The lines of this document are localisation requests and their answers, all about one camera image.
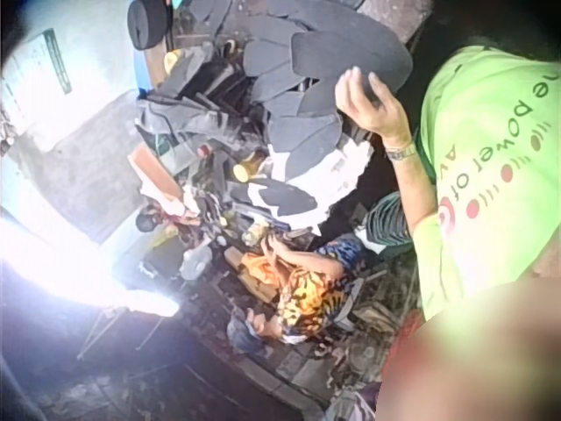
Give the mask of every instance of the poster on wall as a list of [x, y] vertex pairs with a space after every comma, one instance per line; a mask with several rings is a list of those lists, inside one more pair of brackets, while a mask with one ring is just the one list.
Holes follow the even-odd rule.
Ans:
[[54, 30], [23, 43], [2, 69], [2, 105], [17, 135], [49, 104], [72, 92]]

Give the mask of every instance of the neon green shirt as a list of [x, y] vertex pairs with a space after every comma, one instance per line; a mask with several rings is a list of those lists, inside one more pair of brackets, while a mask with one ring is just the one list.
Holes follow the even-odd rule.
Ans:
[[430, 84], [421, 136], [439, 207], [413, 236], [427, 319], [517, 280], [559, 226], [560, 74], [471, 46]]

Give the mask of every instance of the tiger print shirt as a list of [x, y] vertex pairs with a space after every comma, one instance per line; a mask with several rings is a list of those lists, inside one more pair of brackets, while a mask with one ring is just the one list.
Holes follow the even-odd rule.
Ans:
[[302, 267], [292, 271], [288, 285], [280, 293], [276, 313], [285, 343], [302, 342], [332, 323], [364, 266], [364, 247], [354, 234], [342, 235], [315, 253], [340, 261], [344, 275], [331, 280], [324, 274]]

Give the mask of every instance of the wristwatch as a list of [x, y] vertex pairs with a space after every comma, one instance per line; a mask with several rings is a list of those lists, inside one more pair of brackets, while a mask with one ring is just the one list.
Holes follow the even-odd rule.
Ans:
[[410, 143], [401, 148], [386, 148], [387, 157], [392, 162], [403, 161], [409, 156], [415, 155], [416, 152], [417, 148], [415, 147], [415, 143]]

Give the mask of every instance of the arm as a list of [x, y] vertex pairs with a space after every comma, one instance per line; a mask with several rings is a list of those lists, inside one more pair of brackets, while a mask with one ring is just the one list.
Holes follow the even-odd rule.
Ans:
[[283, 288], [287, 286], [290, 273], [288, 272], [287, 268], [285, 268], [279, 263], [279, 259], [277, 258], [278, 254], [276, 253], [276, 250], [273, 250], [272, 252], [269, 250], [269, 247], [266, 244], [266, 239], [263, 239], [261, 241], [261, 248], [263, 249], [263, 255], [266, 257], [267, 261], [269, 262], [269, 265], [271, 265], [271, 268], [279, 277], [280, 287]]
[[338, 260], [317, 253], [295, 252], [276, 238], [271, 238], [271, 247], [281, 259], [291, 265], [326, 274], [333, 280], [343, 276], [343, 264]]
[[[370, 74], [368, 80], [380, 100], [380, 106], [376, 108], [365, 95], [362, 77], [358, 68], [341, 76], [335, 90], [337, 107], [363, 129], [378, 133], [388, 152], [404, 150], [412, 144], [405, 110], [387, 86], [376, 75]], [[416, 152], [401, 160], [393, 160], [393, 164], [405, 218], [413, 235], [421, 221], [437, 212], [437, 198]]]

